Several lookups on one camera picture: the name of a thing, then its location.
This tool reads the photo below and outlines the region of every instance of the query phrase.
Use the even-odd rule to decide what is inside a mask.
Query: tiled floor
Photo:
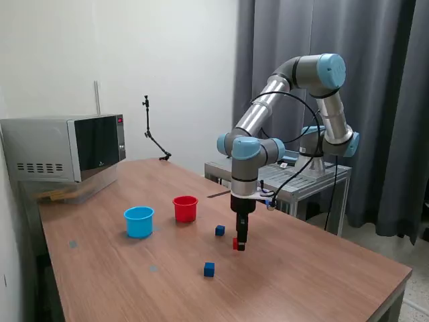
[[[325,215],[319,215],[308,222],[322,226],[325,218]],[[343,237],[413,268],[405,298],[429,310],[429,242],[418,239],[413,246],[408,237],[381,237],[375,234],[375,226],[369,223],[356,229],[346,222]],[[429,316],[403,304],[400,322],[429,322]]]

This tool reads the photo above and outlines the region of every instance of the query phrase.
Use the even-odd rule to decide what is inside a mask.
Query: gray curtain
[[[241,0],[239,16],[234,122],[287,59],[340,54],[347,122],[361,134],[357,154],[340,159],[353,167],[349,223],[413,243],[429,175],[428,19],[427,0]],[[316,108],[306,91],[294,93]],[[284,101],[264,130],[290,140],[311,117]]]

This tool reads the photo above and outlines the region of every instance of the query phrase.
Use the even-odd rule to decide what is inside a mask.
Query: blue cup
[[[127,233],[132,238],[146,238],[152,233],[152,217],[155,211],[150,207],[134,207],[123,214],[127,221]]]

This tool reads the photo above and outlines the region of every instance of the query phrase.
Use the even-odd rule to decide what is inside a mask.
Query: table surface
[[[224,190],[150,159],[120,163],[118,180],[81,205],[40,205],[66,321],[367,321],[411,275],[259,203],[245,252],[234,251],[230,196],[207,198]],[[174,220],[178,195],[199,199],[194,223]],[[125,232],[123,212],[136,205],[155,209],[147,239]]]

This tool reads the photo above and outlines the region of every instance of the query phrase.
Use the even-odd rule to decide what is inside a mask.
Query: microwave oven
[[[125,159],[123,122],[121,114],[2,119],[9,175],[82,182]]]

